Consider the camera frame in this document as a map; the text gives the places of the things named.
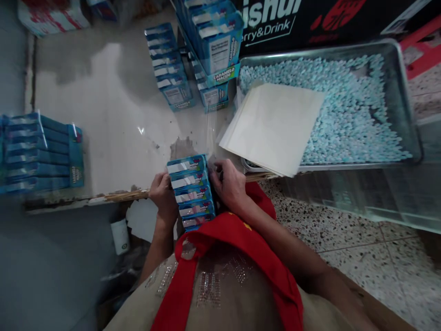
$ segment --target white table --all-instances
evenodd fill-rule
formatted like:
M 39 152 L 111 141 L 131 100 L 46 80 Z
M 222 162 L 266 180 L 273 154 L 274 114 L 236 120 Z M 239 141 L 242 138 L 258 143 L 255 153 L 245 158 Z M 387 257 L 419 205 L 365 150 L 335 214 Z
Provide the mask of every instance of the white table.
M 97 19 L 93 28 L 36 40 L 34 109 L 83 130 L 85 186 L 30 196 L 30 212 L 146 197 L 167 161 L 195 153 L 229 157 L 241 168 L 236 155 L 215 143 L 232 116 L 233 100 L 226 109 L 204 114 L 193 81 L 197 105 L 173 113 L 159 92 L 144 28 L 164 22 L 176 34 L 169 7 L 126 28 Z M 33 108 L 31 89 L 28 83 L 27 112 Z

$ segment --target beige shirt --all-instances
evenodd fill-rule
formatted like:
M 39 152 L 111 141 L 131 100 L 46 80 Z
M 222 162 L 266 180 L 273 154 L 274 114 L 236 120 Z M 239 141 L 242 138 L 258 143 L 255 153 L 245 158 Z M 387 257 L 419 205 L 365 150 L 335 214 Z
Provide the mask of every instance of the beige shirt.
M 171 283 L 174 254 L 126 300 L 106 331 L 150 330 Z M 305 331 L 352 331 L 329 301 L 299 288 Z M 200 259 L 186 330 L 283 330 L 273 294 L 254 261 L 235 247 L 217 243 Z

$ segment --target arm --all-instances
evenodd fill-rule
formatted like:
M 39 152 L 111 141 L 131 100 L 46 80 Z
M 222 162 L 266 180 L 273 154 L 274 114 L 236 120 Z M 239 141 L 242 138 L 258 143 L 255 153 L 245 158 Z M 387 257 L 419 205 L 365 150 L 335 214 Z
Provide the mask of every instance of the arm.
M 287 266 L 305 291 L 329 300 L 358 330 L 378 330 L 365 315 L 349 288 L 305 243 L 261 210 L 245 193 L 245 175 L 230 160 L 216 162 L 223 170 L 221 182 L 215 172 L 210 178 L 222 201 L 251 225 Z
M 155 232 L 147 253 L 138 285 L 142 284 L 163 261 L 173 253 L 173 227 L 178 218 L 178 205 L 170 188 L 170 176 L 164 172 L 155 176 L 149 198 L 158 207 Z

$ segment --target stack of paper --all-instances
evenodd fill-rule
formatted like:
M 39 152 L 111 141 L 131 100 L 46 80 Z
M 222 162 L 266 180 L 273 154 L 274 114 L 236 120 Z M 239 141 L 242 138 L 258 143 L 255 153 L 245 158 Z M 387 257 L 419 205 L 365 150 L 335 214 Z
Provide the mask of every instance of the stack of paper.
M 324 93 L 293 86 L 255 86 L 219 145 L 276 174 L 294 177 L 324 98 Z

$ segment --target wall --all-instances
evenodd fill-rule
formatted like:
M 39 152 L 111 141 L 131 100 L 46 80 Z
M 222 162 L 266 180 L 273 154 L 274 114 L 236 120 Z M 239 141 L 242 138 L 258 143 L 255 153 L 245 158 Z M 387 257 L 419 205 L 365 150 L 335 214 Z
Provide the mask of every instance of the wall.
M 24 107 L 26 31 L 16 1 L 0 3 L 0 114 Z M 27 216 L 0 197 L 0 329 L 94 330 L 100 278 L 115 264 L 116 205 Z
M 0 114 L 24 111 L 26 30 L 17 19 L 17 2 L 0 3 Z

